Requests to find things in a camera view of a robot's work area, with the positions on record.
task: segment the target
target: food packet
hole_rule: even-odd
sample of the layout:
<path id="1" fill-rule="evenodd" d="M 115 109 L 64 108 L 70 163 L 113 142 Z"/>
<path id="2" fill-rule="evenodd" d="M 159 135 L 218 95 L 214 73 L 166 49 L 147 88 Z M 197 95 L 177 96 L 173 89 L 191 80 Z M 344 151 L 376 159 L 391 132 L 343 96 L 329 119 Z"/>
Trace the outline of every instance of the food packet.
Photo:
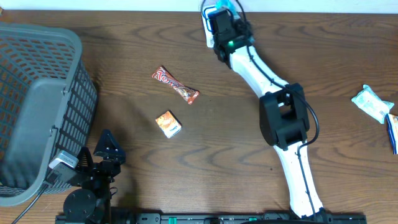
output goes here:
<path id="1" fill-rule="evenodd" d="M 170 111 L 162 114 L 156 119 L 157 125 L 161 128 L 167 138 L 173 137 L 181 130 L 181 124 L 175 119 Z"/>
<path id="2" fill-rule="evenodd" d="M 394 103 L 382 101 L 368 85 L 363 85 L 363 90 L 352 98 L 351 101 L 381 124 L 384 124 L 386 115 L 394 106 Z"/>

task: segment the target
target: chocolate bar wrapper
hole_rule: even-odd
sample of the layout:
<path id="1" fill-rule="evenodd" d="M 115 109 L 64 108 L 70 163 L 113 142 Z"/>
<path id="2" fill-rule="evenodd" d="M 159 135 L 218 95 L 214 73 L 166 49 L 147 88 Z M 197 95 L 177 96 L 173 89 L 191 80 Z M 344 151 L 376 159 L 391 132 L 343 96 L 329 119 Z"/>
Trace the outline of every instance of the chocolate bar wrapper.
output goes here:
<path id="1" fill-rule="evenodd" d="M 156 70 L 156 72 L 152 75 L 152 78 L 155 78 L 162 83 L 169 84 L 182 96 L 182 98 L 184 98 L 186 102 L 188 102 L 189 105 L 191 105 L 196 97 L 198 97 L 200 94 L 198 90 L 194 90 L 180 83 L 168 71 L 166 71 L 163 66 L 160 66 Z"/>

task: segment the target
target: laundry basket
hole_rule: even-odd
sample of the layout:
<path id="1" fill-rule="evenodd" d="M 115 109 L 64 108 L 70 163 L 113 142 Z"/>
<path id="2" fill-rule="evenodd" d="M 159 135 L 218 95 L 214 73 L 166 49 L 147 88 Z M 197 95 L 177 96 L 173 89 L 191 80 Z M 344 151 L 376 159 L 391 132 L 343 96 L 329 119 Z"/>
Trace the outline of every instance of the laundry basket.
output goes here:
<path id="1" fill-rule="evenodd" d="M 0 22 L 0 206 L 31 198 L 58 151 L 86 144 L 97 93 L 81 52 L 69 30 Z"/>

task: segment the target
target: wooden table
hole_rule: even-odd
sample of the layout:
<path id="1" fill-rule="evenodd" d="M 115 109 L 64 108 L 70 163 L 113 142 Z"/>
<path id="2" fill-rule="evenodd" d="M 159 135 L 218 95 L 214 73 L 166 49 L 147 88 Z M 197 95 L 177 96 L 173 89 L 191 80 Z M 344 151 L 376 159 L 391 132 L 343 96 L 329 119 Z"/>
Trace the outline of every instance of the wooden table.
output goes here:
<path id="1" fill-rule="evenodd" d="M 248 18 L 259 54 L 282 78 L 300 82 L 317 112 L 321 133 L 309 157 L 324 206 L 363 212 L 368 223 L 396 223 L 398 156 L 386 125 L 351 98 L 365 83 L 398 103 L 398 16 Z M 64 27 L 81 37 L 83 61 L 99 86 L 88 147 L 93 150 L 108 128 L 127 154 L 113 184 L 119 188 L 113 205 L 165 213 L 289 208 L 279 158 L 259 130 L 258 99 L 206 47 L 199 13 L 4 11 L 0 20 Z M 192 105 L 150 77 L 159 65 L 201 91 Z M 166 110 L 183 125 L 172 139 L 155 123 Z M 21 223 L 53 223 L 69 193 L 44 195 Z M 0 222 L 10 223 L 27 204 L 0 208 Z"/>

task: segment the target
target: snack wrapper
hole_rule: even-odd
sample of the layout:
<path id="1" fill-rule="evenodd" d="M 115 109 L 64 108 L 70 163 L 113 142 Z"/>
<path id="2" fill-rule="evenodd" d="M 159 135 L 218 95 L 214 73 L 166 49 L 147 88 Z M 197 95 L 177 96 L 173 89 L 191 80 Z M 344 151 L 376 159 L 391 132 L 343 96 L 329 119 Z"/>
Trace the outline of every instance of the snack wrapper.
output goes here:
<path id="1" fill-rule="evenodd" d="M 368 85 L 363 85 L 363 90 L 352 98 L 351 101 L 381 124 L 384 124 L 386 115 L 394 106 L 394 103 L 380 100 Z"/>
<path id="2" fill-rule="evenodd" d="M 160 66 L 156 72 L 152 75 L 152 78 L 155 78 L 156 80 L 169 84 L 175 91 L 177 91 L 182 98 L 186 102 L 188 102 L 189 105 L 193 103 L 196 97 L 200 94 L 198 90 L 194 90 L 192 88 L 186 87 L 182 83 L 180 83 L 177 79 L 175 79 L 168 71 L 163 66 Z"/>
<path id="3" fill-rule="evenodd" d="M 161 128 L 167 138 L 173 137 L 181 130 L 181 124 L 175 119 L 170 111 L 162 114 L 156 119 L 157 125 Z"/>
<path id="4" fill-rule="evenodd" d="M 397 154 L 398 146 L 398 116 L 388 114 L 387 115 L 388 135 L 390 135 L 390 141 L 392 145 L 392 151 L 394 155 Z"/>

